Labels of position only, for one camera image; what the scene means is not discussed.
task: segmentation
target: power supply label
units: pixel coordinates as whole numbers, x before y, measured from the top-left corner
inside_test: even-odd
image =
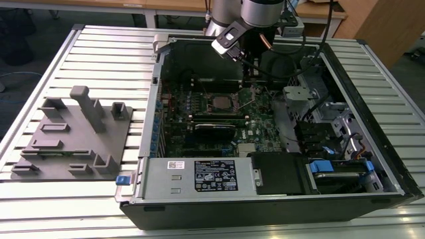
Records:
[[[237,191],[234,160],[194,161],[194,189],[198,192]]]

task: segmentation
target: blue latch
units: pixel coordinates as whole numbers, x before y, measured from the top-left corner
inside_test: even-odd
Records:
[[[333,167],[329,160],[316,160],[309,165],[312,173],[333,172]]]
[[[117,186],[131,185],[131,176],[117,176],[117,179],[115,180],[115,184]]]
[[[324,150],[328,151],[329,154],[334,154],[334,151],[333,151],[330,148],[328,148],[328,147],[325,147],[325,146],[322,146],[322,148],[324,148]]]
[[[365,165],[366,165],[368,171],[372,172],[374,170],[373,163],[370,161],[366,161]]]

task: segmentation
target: motherboard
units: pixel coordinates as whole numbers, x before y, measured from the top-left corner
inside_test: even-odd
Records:
[[[165,157],[246,157],[254,151],[281,151],[268,89],[250,85],[217,93],[198,84],[201,91],[165,87]]]

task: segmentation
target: barcode sticker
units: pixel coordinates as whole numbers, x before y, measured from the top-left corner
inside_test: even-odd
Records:
[[[123,4],[124,6],[132,6],[132,7],[143,7],[140,4]]]
[[[184,169],[185,162],[184,161],[168,161],[168,169]]]

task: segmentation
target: gray plastic base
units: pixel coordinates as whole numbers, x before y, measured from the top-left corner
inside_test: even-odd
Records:
[[[104,129],[95,132],[80,106],[47,99],[41,107],[47,116],[12,168],[13,180],[115,180],[133,109],[124,103],[103,107],[87,99],[93,103],[89,117],[97,117]]]

